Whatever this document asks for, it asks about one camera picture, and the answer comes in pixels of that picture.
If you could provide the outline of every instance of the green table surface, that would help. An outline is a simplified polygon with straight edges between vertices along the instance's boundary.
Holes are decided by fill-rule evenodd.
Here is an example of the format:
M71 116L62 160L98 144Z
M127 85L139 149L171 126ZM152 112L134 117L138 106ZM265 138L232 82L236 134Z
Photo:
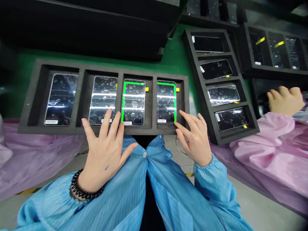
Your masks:
M75 54L59 53L45 50L20 49L18 54L17 69L5 85L8 90L5 97L4 108L1 109L4 118L20 118L24 100L28 91L35 60L37 58L65 60L71 62L88 63L103 66L128 68L143 71L161 72L168 74L186 75L189 78L189 106L190 113L196 115L200 112L202 104L198 99L193 74L185 52L182 34L186 28L196 28L179 24L174 37L167 42L161 62L135 62L119 59L82 56ZM249 82L245 81L249 95Z

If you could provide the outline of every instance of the black bead bracelet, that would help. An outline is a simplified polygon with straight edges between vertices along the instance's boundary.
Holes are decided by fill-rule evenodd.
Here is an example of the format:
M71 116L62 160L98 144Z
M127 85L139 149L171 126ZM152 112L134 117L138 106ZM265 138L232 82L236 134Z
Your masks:
M97 192L91 193L91 192L86 192L83 191L79 185L78 185L78 177L80 175L80 173L83 171L83 169L79 170L78 172L76 172L76 174L73 176L72 179L72 184L71 184L71 191L76 194L77 196L81 197L82 199L86 199L86 200L91 200L94 199L96 197L98 197L99 195L102 194L103 190L104 190L104 186L100 188L100 190L98 190Z

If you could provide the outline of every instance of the finger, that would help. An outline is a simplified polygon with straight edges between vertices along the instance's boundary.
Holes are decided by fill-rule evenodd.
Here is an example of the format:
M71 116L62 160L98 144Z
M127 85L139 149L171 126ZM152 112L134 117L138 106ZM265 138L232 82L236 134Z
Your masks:
M204 129L206 129L206 131L207 131L208 130L208 125L206 124L205 119L203 118L203 116L200 113L198 113L198 117L201 120Z
M83 128L84 128L84 132L86 133L86 136L87 136L87 140L88 140L88 143L90 143L90 141L94 138L96 138L89 122L87 119L83 118L81 119L82 121L82 125L83 125Z
M272 93L270 93L270 92L267 93L267 97L269 98L269 101L274 100L274 97L273 97Z
M289 89L284 87L284 86L280 86L279 87L279 91L280 91L280 94L283 96L283 97L286 97L286 96L289 96L290 95L290 92L289 92Z
M277 91L271 90L270 92L272 93L274 99L281 99L282 98L281 94L279 94Z
M195 117L194 115L191 114L187 114L190 118L192 118L192 120L195 122L195 124L197 125L199 131L203 130L203 124L201 122L201 120L199 120L197 117Z
M189 116L189 114L183 112L182 110L180 110L180 114L187 121L187 123L188 123L188 125L190 127L190 130L192 131L192 133L195 133L195 132L199 131L198 126L196 125L194 120Z
M294 87L294 88L291 88L290 89L290 93L294 96L303 96L302 93L301 93L301 89L298 88L298 87Z
M185 128L184 126L182 126L180 123L178 123L178 122L174 122L174 125L178 128L178 129L180 129L182 132L183 132L183 134L189 139L190 137L192 137L192 133L187 129L187 128Z
M106 112L106 114L104 116L103 123L100 127L100 131L99 131L99 137L100 138L105 139L107 137L111 114L112 114L112 111L110 109L108 109L108 111Z
M123 144L123 136L124 136L124 123L121 122L115 140L120 144Z
M129 145L125 151L122 153L121 155L121 159L119 162L119 167L121 168L123 166L123 164L125 163L125 161L127 160L127 158L129 157L129 155L134 151L134 149L138 146L138 143L132 143L131 145Z
M180 129L176 129L177 138L179 139L182 147L184 148L185 152L188 154L190 153L190 149L188 147L188 142L186 141L183 132Z
M115 140L116 139L116 132L118 130L118 126L119 126L119 121L120 121L120 117L121 117L121 113L117 112L115 115L115 118L112 121L109 133L108 133L108 138Z

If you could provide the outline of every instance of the pink anti-static coat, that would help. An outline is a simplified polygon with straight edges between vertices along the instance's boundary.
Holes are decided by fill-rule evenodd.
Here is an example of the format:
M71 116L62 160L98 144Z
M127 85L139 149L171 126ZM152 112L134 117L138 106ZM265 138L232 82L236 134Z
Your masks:
M211 145L228 174L301 216L308 217L308 125L267 113L260 133L230 145Z

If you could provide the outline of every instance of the gray floor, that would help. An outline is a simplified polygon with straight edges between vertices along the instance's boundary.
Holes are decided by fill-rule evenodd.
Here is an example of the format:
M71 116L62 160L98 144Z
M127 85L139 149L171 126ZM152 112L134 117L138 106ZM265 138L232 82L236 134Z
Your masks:
M166 147L173 153L173 160L177 162L184 173L193 172L193 161L182 155L175 145L175 136L165 136ZM81 151L87 149L85 143L81 148ZM79 156L73 159L64 169L62 169L55 177L42 182L36 187L43 187L52 180L58 177L70 173L75 170L79 170L84 167L87 156ZM306 220L299 215L291 212L283 206L269 200L261 194L255 192L244 184L240 183L236 179L229 176L229 180L235 185L238 199L237 201L242 207L242 215L251 227L256 231L301 231ZM0 229L16 227L16 215L21 205L31 196L29 195L15 195L11 198L0 202Z

